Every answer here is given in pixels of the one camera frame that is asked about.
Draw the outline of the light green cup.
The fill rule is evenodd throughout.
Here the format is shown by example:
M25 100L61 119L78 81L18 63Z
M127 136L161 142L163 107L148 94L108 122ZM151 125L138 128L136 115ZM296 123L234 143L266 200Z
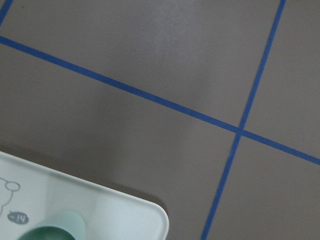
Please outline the light green cup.
M59 211L22 233L18 240L85 240L84 219L71 210Z

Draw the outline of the cream rabbit tray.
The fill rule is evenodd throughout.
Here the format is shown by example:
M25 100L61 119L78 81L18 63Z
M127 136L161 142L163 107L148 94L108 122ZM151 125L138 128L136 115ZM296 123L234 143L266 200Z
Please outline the cream rabbit tray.
M56 227L76 240L164 240L169 218L156 203L0 154L0 237Z

